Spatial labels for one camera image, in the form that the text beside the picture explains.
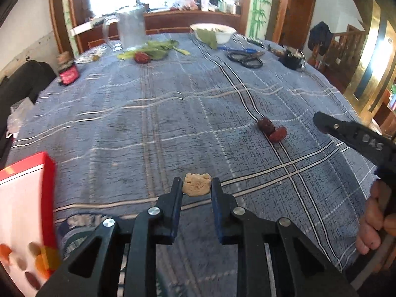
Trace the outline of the person right hand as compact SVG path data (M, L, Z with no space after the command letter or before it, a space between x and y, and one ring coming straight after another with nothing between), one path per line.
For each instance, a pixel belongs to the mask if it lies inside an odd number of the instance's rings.
M381 245L379 231L381 229L395 236L395 214L384 216L379 206L381 195L390 188L377 179L371 186L370 196L367 198L365 213L360 219L358 234L356 236L356 248L361 255L366 255L370 250L376 250Z

